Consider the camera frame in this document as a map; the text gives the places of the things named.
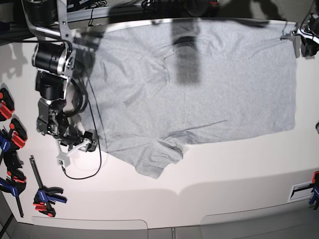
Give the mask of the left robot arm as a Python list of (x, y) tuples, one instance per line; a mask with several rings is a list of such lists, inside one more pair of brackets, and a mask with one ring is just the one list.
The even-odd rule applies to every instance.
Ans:
[(301, 54), (312, 57), (319, 51), (319, 1), (314, 0), (311, 9), (297, 30), (301, 37)]

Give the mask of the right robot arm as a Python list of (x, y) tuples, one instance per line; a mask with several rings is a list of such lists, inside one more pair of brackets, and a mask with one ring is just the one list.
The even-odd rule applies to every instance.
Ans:
[(73, 112), (66, 113), (66, 95), (71, 83), (77, 92), (79, 85), (72, 78), (76, 51), (67, 22), (65, 0), (24, 0), (22, 7), (30, 32), (37, 38), (32, 65), (37, 69), (35, 89), (41, 95), (38, 102), (36, 129), (42, 135), (54, 137), (70, 150), (76, 146), (84, 152), (93, 152), (97, 137), (93, 131), (81, 133), (69, 122), (77, 114), (83, 100)]

